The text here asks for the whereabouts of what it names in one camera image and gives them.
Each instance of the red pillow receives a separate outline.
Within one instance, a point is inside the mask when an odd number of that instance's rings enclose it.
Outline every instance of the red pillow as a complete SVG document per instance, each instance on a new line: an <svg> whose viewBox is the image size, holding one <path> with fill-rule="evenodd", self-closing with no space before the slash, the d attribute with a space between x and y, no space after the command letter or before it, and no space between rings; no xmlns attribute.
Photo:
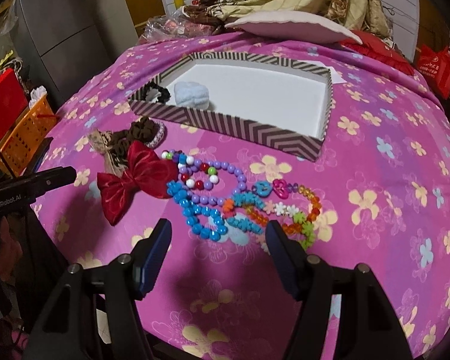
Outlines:
<svg viewBox="0 0 450 360"><path fill-rule="evenodd" d="M395 50L390 49L390 47L388 47L375 35L369 32L357 30L353 30L352 32L362 40L363 44L358 44L354 40L346 39L340 42L342 46L348 47L360 54L383 62L384 64L391 66L402 73L408 74L409 76L414 75L414 69L408 61Z"/></svg>

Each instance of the pillow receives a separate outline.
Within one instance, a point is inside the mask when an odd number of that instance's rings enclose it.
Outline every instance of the pillow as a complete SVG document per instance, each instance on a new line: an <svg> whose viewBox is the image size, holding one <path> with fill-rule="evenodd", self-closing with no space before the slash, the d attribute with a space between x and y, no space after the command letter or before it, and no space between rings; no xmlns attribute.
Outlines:
<svg viewBox="0 0 450 360"><path fill-rule="evenodd" d="M353 32L323 16L300 11L260 11L241 17L226 28L241 28L258 36L315 44L329 44L345 39L362 41Z"/></svg>
<svg viewBox="0 0 450 360"><path fill-rule="evenodd" d="M381 39L368 32L355 30L353 32L355 35L360 37L362 43L357 44L353 40L343 40L340 42L342 46L348 47L357 53L383 62L384 64L391 66L394 69L407 74L408 76L414 75L414 69L408 61L394 49L387 46Z"/></svg>

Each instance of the red bow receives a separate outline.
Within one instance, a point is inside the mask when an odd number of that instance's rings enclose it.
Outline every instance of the red bow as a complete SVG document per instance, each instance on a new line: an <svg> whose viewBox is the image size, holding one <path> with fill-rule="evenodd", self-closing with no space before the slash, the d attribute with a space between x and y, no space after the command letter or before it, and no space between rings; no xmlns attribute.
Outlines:
<svg viewBox="0 0 450 360"><path fill-rule="evenodd" d="M159 159L155 152L134 140L127 153L128 169L121 178L109 174L97 174L97 186L102 195L105 218L115 226L131 204L133 192L142 190L149 195L166 199L167 183L179 174L176 163Z"/></svg>

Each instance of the orange plastic basket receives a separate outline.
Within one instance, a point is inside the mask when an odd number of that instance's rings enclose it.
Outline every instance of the orange plastic basket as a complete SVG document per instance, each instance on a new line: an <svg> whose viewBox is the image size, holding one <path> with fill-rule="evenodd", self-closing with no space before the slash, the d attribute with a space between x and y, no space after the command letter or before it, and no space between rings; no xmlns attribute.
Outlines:
<svg viewBox="0 0 450 360"><path fill-rule="evenodd" d="M57 123L47 97L43 96L13 129L0 148L15 176L22 174L40 143ZM0 159L0 169L10 173Z"/></svg>

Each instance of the bed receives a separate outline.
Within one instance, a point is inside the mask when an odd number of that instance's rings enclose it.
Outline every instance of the bed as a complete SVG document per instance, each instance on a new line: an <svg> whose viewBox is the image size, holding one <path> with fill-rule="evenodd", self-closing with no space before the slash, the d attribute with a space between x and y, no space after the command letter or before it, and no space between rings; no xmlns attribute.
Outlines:
<svg viewBox="0 0 450 360"><path fill-rule="evenodd" d="M359 54L241 32L126 50L59 110L62 119L50 134L54 140L41 170L73 166L77 179L33 206L49 236L70 262L92 267L129 252L159 218L168 218L171 247L154 290L137 304L144 329L199 358L281 358L299 305L283 290L263 235L230 228L225 242L199 239L176 204L144 193L135 195L114 227L101 207L96 174L104 170L104 160L87 134L94 128L128 128L138 118L128 96L183 55L210 50L320 61L335 68L346 82L334 85L320 157L304 161L171 122L165 122L167 137L156 151L180 149L228 161L243 169L249 185L301 180L323 203L310 252L334 266L369 264L414 356L431 349L450 327L450 125L419 73L407 76ZM230 179L217 185L224 193L233 187ZM292 199L307 209L301 195ZM338 296L324 360L332 358L339 317Z"/></svg>

